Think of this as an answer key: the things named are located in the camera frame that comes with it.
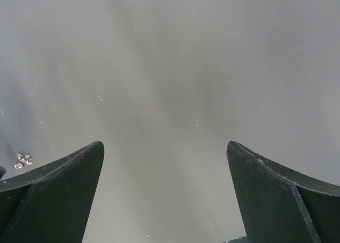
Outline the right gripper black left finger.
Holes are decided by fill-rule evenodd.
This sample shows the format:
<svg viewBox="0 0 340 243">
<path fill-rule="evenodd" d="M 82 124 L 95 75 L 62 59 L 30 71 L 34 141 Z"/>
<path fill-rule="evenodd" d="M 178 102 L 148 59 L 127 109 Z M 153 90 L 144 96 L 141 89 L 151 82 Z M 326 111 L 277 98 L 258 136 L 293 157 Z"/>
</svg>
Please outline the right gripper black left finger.
<svg viewBox="0 0 340 243">
<path fill-rule="evenodd" d="M 1 242 L 82 242 L 104 161 L 95 141 L 1 180 Z"/>
</svg>

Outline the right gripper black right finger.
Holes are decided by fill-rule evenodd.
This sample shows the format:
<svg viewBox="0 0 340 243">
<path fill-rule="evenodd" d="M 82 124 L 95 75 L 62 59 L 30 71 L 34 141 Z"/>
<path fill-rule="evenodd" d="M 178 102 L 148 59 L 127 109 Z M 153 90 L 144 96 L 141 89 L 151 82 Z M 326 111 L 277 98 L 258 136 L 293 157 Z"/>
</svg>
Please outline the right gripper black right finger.
<svg viewBox="0 0 340 243">
<path fill-rule="evenodd" d="M 339 186 L 235 141 L 226 155 L 246 233 L 234 242 L 339 242 Z"/>
</svg>

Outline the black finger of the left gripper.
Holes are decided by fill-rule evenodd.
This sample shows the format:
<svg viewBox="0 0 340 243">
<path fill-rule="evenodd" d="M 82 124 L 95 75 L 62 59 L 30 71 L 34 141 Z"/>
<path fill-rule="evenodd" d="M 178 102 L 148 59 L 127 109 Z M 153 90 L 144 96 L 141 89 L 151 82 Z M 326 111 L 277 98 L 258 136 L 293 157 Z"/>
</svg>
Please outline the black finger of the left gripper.
<svg viewBox="0 0 340 243">
<path fill-rule="evenodd" d="M 6 170 L 3 167 L 0 167 L 0 179 L 6 174 Z"/>
</svg>

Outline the small hex nut bottom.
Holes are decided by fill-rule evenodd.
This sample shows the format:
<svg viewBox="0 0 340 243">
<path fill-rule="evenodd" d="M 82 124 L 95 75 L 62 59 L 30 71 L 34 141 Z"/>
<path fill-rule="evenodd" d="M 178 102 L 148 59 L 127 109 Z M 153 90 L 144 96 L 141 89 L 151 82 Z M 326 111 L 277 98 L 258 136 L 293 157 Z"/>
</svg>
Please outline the small hex nut bottom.
<svg viewBox="0 0 340 243">
<path fill-rule="evenodd" d="M 16 165 L 14 166 L 16 170 L 19 170 L 21 168 L 24 167 L 24 165 L 22 163 L 16 163 Z"/>
</svg>

